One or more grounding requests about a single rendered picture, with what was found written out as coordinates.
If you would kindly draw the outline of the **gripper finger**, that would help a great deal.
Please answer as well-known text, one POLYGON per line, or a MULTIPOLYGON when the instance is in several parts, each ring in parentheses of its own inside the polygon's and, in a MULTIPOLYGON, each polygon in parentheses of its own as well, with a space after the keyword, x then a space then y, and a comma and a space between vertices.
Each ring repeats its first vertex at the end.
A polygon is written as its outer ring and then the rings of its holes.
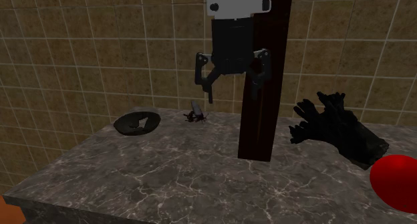
POLYGON ((223 74, 220 68, 214 67, 206 78, 202 77, 202 67, 212 60, 212 55, 200 52, 196 53, 194 82, 196 85, 201 85, 202 90, 208 94, 208 102, 210 104, 213 103, 212 85, 223 74))
POLYGON ((265 81, 271 79, 271 52, 268 49, 261 49, 253 52, 254 58, 261 62, 261 73, 257 74, 252 68, 248 68, 248 75, 251 79, 251 97, 257 99, 258 91, 263 87, 265 81))

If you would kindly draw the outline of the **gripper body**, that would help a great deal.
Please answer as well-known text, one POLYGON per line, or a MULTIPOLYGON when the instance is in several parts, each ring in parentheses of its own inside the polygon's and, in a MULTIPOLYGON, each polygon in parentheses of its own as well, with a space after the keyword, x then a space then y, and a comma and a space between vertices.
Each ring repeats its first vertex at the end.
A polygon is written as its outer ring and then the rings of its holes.
POLYGON ((222 75, 246 72, 255 58, 253 18, 213 19, 211 26, 215 70, 222 75))

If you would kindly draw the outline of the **small dark insect figure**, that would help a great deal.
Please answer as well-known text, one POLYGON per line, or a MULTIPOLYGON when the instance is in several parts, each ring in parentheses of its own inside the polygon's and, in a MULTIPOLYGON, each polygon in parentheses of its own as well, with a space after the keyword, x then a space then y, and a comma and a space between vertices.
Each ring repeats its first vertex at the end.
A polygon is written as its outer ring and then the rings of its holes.
POLYGON ((186 121, 187 122, 202 122, 202 123, 206 122, 206 118, 209 115, 209 113, 204 115, 200 106, 194 100, 190 101, 190 105, 192 107, 192 110, 188 114, 184 114, 184 116, 186 116, 186 121))

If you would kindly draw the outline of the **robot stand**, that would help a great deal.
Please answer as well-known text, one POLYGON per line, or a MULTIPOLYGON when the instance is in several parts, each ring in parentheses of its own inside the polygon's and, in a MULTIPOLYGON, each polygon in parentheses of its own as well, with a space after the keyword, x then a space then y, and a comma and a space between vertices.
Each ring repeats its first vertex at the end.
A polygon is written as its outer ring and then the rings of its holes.
POLYGON ((271 0, 268 13, 254 15, 253 49, 271 53, 271 79, 251 97, 252 81, 245 78, 238 157, 269 162, 279 113, 289 16, 292 0, 271 0))

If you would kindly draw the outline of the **black bowl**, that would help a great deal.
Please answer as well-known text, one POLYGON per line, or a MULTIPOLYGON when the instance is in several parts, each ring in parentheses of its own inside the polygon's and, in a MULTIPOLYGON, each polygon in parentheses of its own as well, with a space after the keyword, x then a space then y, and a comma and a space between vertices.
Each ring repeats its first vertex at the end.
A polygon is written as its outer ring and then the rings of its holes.
POLYGON ((155 112, 131 112, 118 118, 114 128, 124 136, 140 136, 155 130, 161 117, 155 112))

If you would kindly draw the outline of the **black gloves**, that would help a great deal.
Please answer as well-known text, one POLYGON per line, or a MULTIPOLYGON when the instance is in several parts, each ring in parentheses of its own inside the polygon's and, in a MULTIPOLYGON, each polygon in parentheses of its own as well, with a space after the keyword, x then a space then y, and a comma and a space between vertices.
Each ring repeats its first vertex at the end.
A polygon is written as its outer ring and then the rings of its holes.
POLYGON ((292 144, 305 140, 329 143, 340 155, 365 171, 385 155, 389 144, 365 127, 351 110, 344 108, 344 93, 327 95, 318 92, 317 96, 324 105, 322 113, 308 99, 293 107, 303 120, 289 127, 292 144))

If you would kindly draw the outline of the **red round ball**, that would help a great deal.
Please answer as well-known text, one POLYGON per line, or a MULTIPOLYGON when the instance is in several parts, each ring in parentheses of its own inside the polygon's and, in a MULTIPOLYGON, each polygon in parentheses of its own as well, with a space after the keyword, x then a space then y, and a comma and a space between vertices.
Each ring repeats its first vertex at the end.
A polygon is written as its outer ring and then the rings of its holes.
POLYGON ((371 167, 370 182, 387 205, 417 214, 417 159, 399 154, 384 156, 371 167))

